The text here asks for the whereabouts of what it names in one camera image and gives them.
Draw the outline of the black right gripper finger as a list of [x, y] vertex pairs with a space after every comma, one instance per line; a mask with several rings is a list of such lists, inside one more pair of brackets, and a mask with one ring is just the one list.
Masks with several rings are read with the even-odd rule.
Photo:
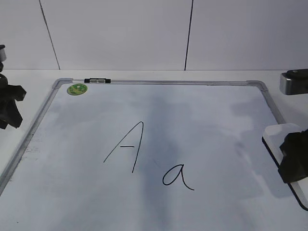
[[283, 154], [278, 172], [284, 183], [308, 177], [308, 130], [287, 134], [280, 146]]

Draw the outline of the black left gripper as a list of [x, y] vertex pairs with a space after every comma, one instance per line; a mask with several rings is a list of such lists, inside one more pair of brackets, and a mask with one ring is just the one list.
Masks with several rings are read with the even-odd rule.
[[0, 75], [0, 128], [8, 125], [19, 128], [23, 118], [16, 106], [16, 101], [24, 100], [25, 89], [20, 85], [9, 85], [4, 75]]

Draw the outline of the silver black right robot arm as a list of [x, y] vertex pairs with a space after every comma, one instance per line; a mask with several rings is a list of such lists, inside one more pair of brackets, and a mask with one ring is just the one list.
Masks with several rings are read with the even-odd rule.
[[[307, 94], [308, 70], [288, 70], [281, 74], [280, 90], [286, 95]], [[287, 134], [280, 146], [283, 154], [278, 172], [285, 183], [308, 176], [308, 131]]]

